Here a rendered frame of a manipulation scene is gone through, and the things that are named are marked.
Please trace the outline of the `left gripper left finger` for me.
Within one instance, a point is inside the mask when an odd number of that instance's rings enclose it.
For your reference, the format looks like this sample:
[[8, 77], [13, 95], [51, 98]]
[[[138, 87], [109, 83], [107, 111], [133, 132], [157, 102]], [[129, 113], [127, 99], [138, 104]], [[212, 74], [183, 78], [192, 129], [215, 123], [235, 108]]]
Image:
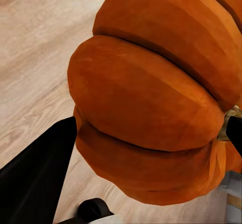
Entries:
[[76, 137], [61, 120], [0, 169], [0, 224], [52, 224]]

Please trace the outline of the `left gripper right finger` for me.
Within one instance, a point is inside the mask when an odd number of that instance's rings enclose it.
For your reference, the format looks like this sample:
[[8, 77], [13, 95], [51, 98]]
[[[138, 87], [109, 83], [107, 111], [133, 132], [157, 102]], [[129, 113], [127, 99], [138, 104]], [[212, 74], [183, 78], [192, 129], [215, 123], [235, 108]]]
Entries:
[[242, 118], [230, 116], [226, 134], [242, 157]]

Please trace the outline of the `pumpkin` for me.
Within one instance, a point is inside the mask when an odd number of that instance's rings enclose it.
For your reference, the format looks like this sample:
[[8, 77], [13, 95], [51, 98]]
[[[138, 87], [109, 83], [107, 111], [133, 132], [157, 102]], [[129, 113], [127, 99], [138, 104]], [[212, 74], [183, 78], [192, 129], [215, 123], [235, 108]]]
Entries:
[[232, 169], [232, 171], [242, 174], [242, 162], [235, 169]]
[[105, 0], [67, 70], [76, 148], [144, 204], [205, 196], [242, 157], [242, 0]]

